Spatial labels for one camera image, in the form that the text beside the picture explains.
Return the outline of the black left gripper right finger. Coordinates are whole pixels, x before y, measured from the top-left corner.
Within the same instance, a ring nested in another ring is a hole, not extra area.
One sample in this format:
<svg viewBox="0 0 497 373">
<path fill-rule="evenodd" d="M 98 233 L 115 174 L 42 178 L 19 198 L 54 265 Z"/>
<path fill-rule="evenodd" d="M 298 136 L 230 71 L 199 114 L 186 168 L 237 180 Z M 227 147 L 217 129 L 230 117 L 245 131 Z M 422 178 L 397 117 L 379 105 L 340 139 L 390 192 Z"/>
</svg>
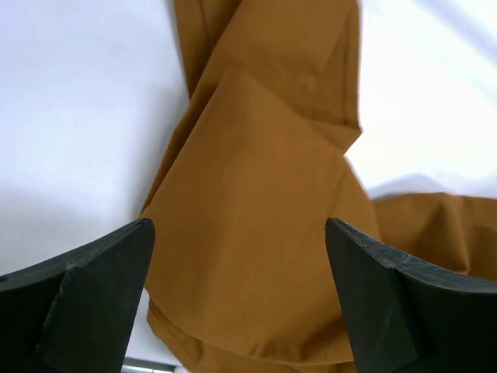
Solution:
<svg viewBox="0 0 497 373">
<path fill-rule="evenodd" d="M 338 218 L 325 243 L 358 372 L 496 370 L 496 283 L 402 252 Z"/>
</svg>

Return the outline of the brown trousers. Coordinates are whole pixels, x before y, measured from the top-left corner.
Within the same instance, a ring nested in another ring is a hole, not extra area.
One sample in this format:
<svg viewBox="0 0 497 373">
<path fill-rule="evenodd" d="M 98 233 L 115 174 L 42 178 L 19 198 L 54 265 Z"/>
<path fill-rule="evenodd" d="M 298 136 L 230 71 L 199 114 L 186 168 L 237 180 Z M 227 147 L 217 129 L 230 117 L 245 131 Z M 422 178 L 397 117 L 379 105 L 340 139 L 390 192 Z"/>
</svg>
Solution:
<svg viewBox="0 0 497 373">
<path fill-rule="evenodd" d="M 325 247 L 339 218 L 422 260 L 496 278 L 496 202 L 371 200 L 356 1 L 177 1 L 189 106 L 142 214 L 148 323 L 191 372 L 354 372 Z"/>
</svg>

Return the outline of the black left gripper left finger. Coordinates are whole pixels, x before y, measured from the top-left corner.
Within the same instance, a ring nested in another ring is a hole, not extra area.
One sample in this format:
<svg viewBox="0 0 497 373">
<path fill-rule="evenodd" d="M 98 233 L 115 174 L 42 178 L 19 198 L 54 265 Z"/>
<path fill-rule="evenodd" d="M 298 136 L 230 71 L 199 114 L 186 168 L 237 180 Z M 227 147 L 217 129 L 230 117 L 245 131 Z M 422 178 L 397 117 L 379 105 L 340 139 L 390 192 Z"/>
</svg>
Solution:
<svg viewBox="0 0 497 373">
<path fill-rule="evenodd" d="M 155 242 L 141 218 L 1 277 L 3 372 L 119 372 Z"/>
</svg>

